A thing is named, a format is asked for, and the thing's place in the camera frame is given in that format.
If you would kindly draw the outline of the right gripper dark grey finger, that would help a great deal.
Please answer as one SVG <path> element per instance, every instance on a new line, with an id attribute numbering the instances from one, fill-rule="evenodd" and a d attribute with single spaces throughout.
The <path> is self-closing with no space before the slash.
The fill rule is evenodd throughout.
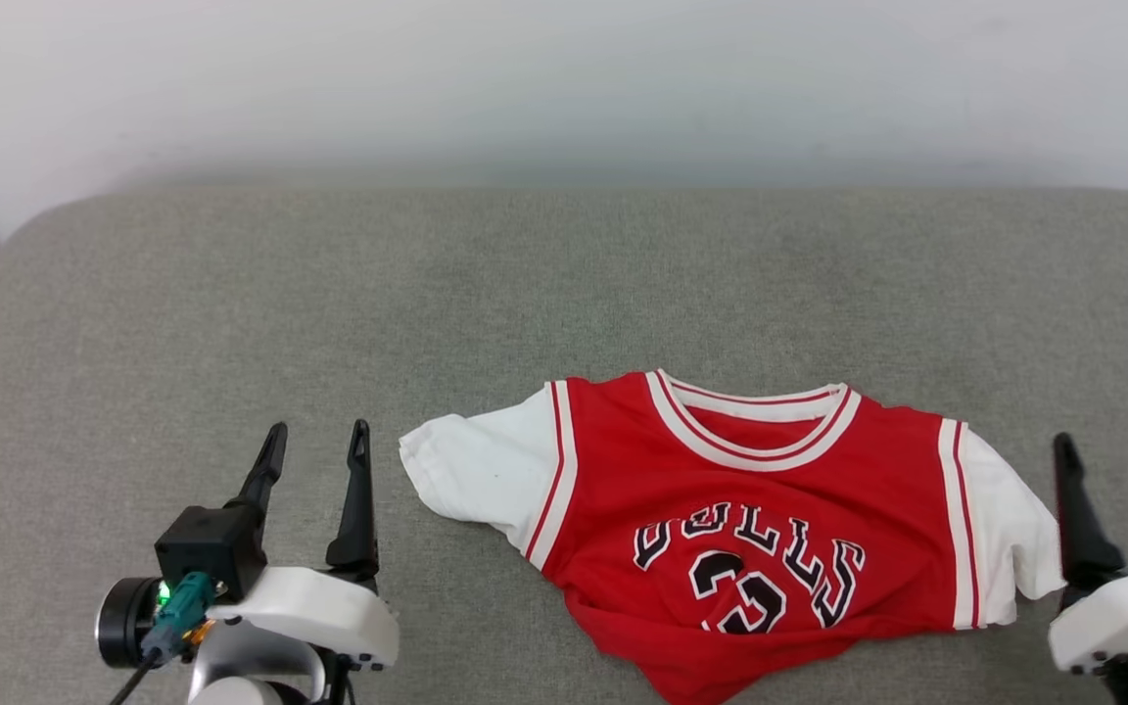
<path id="1" fill-rule="evenodd" d="M 1061 599 L 1083 599 L 1125 576 L 1122 550 L 1108 540 L 1087 491 L 1085 465 L 1068 433 L 1054 437 L 1054 494 L 1059 523 Z"/>

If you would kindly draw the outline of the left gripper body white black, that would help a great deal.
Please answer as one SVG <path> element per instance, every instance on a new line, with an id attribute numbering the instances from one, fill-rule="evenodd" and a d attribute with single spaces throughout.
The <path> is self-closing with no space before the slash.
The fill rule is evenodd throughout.
<path id="1" fill-rule="evenodd" d="M 382 670 L 400 656 L 400 626 L 388 603 L 364 587 L 306 567 L 268 567 L 243 601 L 215 602 L 203 573 L 171 587 L 164 579 L 124 579 L 97 616 L 104 664 L 135 668 L 148 634 L 174 622 L 164 638 L 197 673 L 326 673 L 333 666 Z"/>

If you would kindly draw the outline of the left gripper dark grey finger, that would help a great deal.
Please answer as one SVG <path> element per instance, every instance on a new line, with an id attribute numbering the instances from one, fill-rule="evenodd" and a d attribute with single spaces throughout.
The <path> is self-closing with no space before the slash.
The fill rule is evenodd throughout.
<path id="1" fill-rule="evenodd" d="M 349 487 L 342 504 L 340 531 L 327 545 L 325 561 L 331 576 L 376 590 L 380 558 L 374 519 L 370 437 L 370 424 L 364 418 L 358 418 L 352 428 L 349 458 L 346 458 Z"/>
<path id="2" fill-rule="evenodd" d="M 224 506 L 237 508 L 248 506 L 254 509 L 259 517 L 259 522 L 267 514 L 270 503 L 270 492 L 276 486 L 285 465 L 285 452 L 288 443 L 288 428 L 283 421 L 277 421 L 268 429 L 267 437 L 264 438 L 259 453 L 248 472 L 241 490 L 229 499 Z"/>

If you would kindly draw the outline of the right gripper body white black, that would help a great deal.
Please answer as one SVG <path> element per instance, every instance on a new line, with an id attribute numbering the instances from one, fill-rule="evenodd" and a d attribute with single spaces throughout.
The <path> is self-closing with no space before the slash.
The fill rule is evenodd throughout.
<path id="1" fill-rule="evenodd" d="M 1048 640 L 1054 666 L 1061 671 L 1087 671 L 1128 653 L 1128 578 L 1066 607 L 1049 626 Z"/>

